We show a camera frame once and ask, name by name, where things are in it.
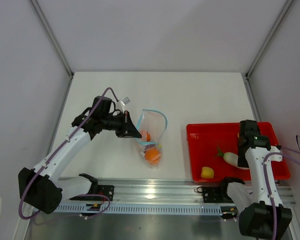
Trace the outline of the white toy eggplant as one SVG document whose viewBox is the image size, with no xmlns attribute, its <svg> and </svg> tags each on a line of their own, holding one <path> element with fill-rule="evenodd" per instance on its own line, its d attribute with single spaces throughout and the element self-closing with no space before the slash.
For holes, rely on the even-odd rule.
<svg viewBox="0 0 300 240">
<path fill-rule="evenodd" d="M 233 152 L 229 152 L 229 151 L 222 152 L 222 150 L 219 147 L 217 147 L 217 154 L 214 156 L 214 158 L 218 158 L 218 157 L 223 158 L 223 160 L 227 164 L 229 164 L 237 169 L 240 169 L 240 170 L 248 170 L 249 169 L 248 167 L 240 167 L 238 165 L 239 157 L 237 154 L 235 154 Z"/>
</svg>

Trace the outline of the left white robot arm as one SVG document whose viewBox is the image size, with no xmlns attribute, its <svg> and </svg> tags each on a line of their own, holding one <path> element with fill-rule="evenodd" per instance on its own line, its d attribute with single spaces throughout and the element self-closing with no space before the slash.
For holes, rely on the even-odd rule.
<svg viewBox="0 0 300 240">
<path fill-rule="evenodd" d="M 141 138 L 127 110 L 114 109 L 115 102 L 97 96 L 91 107 L 78 115 L 63 142 L 33 168 L 24 167 L 18 174 L 20 203 L 50 214 L 65 200 L 93 200 L 100 192 L 98 180 L 86 173 L 59 180 L 61 174 L 93 138 L 103 130 L 114 131 L 118 138 Z"/>
</svg>

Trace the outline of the clear zip top bag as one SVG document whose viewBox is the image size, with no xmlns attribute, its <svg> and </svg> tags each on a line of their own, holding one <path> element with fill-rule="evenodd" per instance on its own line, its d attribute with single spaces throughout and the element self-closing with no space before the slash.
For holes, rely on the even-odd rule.
<svg viewBox="0 0 300 240">
<path fill-rule="evenodd" d="M 163 157 L 161 139 L 168 128 L 168 119 L 165 114 L 155 109 L 143 109 L 137 121 L 136 129 L 141 133 L 147 131 L 151 141 L 142 141 L 142 138 L 135 138 L 138 151 L 149 168 L 157 169 Z M 157 164 L 150 164 L 145 160 L 145 152 L 148 149 L 157 148 L 161 152 L 161 159 Z"/>
</svg>

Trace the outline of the yellow toy pepper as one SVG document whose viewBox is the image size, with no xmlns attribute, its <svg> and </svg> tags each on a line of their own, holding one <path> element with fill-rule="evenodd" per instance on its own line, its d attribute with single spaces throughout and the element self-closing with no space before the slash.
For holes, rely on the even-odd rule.
<svg viewBox="0 0 300 240">
<path fill-rule="evenodd" d="M 204 166 L 201 169 L 200 177 L 202 179 L 213 179 L 215 176 L 215 172 L 211 167 Z"/>
</svg>

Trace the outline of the toy orange fruit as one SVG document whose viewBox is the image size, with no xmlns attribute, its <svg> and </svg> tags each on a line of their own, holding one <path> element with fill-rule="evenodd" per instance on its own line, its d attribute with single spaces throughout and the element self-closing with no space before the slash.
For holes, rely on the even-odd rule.
<svg viewBox="0 0 300 240">
<path fill-rule="evenodd" d="M 161 157 L 162 153 L 157 148 L 150 148 L 146 150 L 144 154 L 144 159 L 152 165 L 158 164 Z"/>
</svg>

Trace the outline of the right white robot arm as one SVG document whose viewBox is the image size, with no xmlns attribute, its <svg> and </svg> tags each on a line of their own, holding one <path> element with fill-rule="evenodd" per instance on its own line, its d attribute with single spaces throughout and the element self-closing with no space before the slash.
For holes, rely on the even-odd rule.
<svg viewBox="0 0 300 240">
<path fill-rule="evenodd" d="M 224 202 L 233 201 L 238 210 L 238 226 L 243 236 L 264 240 L 280 240 L 292 221 L 289 208 L 278 194 L 272 162 L 281 162 L 283 153 L 262 135 L 254 120 L 239 123 L 238 166 L 249 168 L 252 193 L 243 180 L 223 179 L 218 196 Z"/>
</svg>

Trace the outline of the orange toy pumpkin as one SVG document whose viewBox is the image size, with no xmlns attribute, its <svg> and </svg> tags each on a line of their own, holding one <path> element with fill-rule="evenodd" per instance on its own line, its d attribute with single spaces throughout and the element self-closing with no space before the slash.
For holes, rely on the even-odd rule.
<svg viewBox="0 0 300 240">
<path fill-rule="evenodd" d="M 151 135 L 147 131 L 142 131 L 141 136 L 142 136 L 141 139 L 142 139 L 143 142 L 150 142 L 151 141 Z"/>
</svg>

